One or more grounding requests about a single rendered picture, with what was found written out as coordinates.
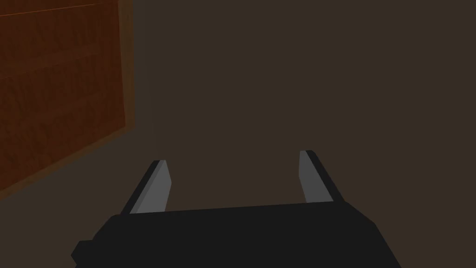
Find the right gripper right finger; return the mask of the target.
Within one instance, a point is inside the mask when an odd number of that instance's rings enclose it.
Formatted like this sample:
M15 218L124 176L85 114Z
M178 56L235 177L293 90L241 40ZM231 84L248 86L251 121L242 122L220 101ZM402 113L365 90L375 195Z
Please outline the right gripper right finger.
M344 202L336 184L314 151L299 152L298 174L306 203Z

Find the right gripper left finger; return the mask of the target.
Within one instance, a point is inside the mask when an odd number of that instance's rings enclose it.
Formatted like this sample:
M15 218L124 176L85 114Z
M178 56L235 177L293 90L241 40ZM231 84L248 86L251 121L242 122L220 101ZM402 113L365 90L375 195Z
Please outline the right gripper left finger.
M153 161L121 214L164 212L172 185L166 160Z

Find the brown wooden door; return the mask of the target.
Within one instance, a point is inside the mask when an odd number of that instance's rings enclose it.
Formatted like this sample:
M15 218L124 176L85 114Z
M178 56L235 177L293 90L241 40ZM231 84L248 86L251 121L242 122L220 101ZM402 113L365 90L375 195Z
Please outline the brown wooden door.
M133 0L0 0L0 200L134 128Z

